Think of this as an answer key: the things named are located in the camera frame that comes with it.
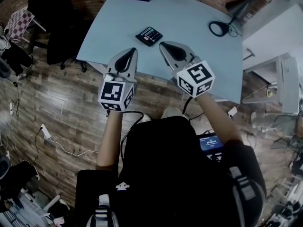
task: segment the light blue table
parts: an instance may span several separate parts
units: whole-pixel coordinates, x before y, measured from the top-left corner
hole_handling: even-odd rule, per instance
[[[141,43],[135,35],[151,26],[163,34],[160,41],[188,45],[212,68],[216,79],[211,94],[238,103],[242,88],[242,37],[216,37],[208,22],[230,17],[196,0],[106,0],[78,53],[101,73],[109,60],[127,48],[138,50],[137,71],[171,79],[171,69],[159,51]]]

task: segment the lamp base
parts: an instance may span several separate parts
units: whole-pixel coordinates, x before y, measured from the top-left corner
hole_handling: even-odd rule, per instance
[[[213,30],[212,30],[212,25],[218,25],[219,28],[221,29],[221,33],[220,34],[216,34]],[[219,22],[219,21],[212,21],[208,24],[208,28],[210,30],[210,32],[213,33],[213,35],[217,36],[217,37],[223,37],[224,35],[226,35],[230,28],[230,23],[226,24],[226,23],[223,23],[223,22]]]

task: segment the calculator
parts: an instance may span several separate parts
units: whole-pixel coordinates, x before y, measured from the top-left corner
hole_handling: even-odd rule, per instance
[[[152,27],[148,27],[147,29],[143,30],[141,33],[136,35],[136,38],[147,46],[152,46],[162,37],[163,35],[161,35],[157,30]]]

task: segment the white cube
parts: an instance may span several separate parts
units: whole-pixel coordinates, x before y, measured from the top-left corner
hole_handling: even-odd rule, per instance
[[[133,97],[133,83],[104,81],[99,87],[98,102],[106,110],[125,112]]]
[[[209,91],[214,84],[214,73],[206,61],[177,72],[178,86],[193,98]]]

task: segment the screen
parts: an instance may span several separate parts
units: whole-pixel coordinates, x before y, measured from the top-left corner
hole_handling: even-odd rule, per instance
[[[200,147],[203,151],[205,151],[211,149],[218,149],[220,147],[223,147],[223,145],[219,140],[218,136],[214,135],[200,139]]]

